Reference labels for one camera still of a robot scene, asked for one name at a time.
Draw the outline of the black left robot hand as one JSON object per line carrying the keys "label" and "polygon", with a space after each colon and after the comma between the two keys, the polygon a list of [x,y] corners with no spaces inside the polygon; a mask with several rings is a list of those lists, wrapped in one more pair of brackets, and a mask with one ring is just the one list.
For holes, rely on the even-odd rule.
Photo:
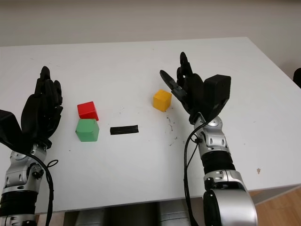
{"label": "black left robot hand", "polygon": [[61,119],[62,102],[60,82],[51,80],[49,68],[42,67],[35,91],[28,97],[22,111],[21,129],[24,137],[49,149],[52,145],[49,138]]}

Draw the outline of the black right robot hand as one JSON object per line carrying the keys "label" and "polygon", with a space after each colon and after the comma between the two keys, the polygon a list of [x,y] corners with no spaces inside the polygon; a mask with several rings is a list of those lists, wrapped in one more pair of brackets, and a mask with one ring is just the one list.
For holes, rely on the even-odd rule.
{"label": "black right robot hand", "polygon": [[203,81],[199,75],[193,73],[188,58],[184,52],[180,53],[180,67],[177,68],[175,81],[167,72],[160,70],[160,76],[171,89],[172,94],[181,102],[185,111],[190,115],[190,124],[195,124],[200,115],[203,101]]}

